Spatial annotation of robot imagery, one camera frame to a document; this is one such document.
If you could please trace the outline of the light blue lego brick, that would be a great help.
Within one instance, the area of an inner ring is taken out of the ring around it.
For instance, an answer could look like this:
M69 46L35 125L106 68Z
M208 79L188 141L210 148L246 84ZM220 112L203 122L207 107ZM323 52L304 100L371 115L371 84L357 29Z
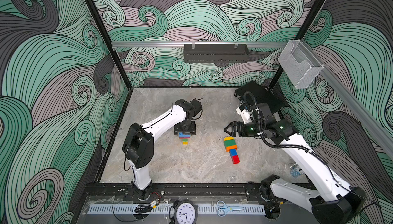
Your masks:
M183 133L180 132L180 133L178 134L178 136L179 136L179 137L190 137L191 135L183 134Z

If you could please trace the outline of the green long lego brick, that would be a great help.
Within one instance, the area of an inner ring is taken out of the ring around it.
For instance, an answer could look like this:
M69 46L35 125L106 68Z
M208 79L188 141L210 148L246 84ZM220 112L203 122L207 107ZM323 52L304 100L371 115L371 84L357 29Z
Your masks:
M227 142L224 142L225 148L226 148L226 146L232 146L232 145L236 145L236 146L237 146L235 140L234 140L234 141L227 141Z

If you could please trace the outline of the orange long lego brick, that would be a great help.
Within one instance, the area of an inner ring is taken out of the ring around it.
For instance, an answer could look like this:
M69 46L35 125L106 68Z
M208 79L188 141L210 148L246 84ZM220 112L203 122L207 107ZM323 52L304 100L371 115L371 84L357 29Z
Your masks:
M237 150L238 147L236 145L226 146L226 151L229 152L230 150Z

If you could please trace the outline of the blue square lego brick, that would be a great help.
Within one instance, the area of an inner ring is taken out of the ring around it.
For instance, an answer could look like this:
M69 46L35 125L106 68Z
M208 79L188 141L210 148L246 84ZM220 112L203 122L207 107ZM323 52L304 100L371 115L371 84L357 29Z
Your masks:
M236 149L230 149L230 150L229 150L229 153L230 153L230 156L231 156L231 157L237 156Z

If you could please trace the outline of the red square lego brick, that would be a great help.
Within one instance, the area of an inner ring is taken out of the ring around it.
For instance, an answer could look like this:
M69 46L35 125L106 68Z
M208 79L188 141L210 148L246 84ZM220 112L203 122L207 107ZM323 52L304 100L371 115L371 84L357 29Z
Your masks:
M232 160L232 163L233 163L234 165L240 163L240 159L239 159L238 155L233 155L233 156L231 156L231 160Z

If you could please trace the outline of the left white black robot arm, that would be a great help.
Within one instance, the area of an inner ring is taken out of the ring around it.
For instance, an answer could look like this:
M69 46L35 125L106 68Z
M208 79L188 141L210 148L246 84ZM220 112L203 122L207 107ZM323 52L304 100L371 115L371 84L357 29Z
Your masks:
M122 151L125 161L133 170L134 186L141 192L151 184L149 163L154 156L154 145L159 137L173 129L174 135L189 138L197 133L196 116L201 114L203 106L195 98L191 101L180 99L170 109L145 124L134 123L129 127Z

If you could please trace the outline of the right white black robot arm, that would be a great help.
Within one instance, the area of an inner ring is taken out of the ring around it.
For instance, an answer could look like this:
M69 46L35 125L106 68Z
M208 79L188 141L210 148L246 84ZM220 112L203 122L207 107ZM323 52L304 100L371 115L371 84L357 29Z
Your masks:
M234 138L261 139L272 149L282 149L311 182L309 186L301 186L271 175L261 181L260 193L265 201L290 201L311 212L321 224L345 224L362 210L366 200L364 190L352 187L338 176L287 120L231 122L224 131Z

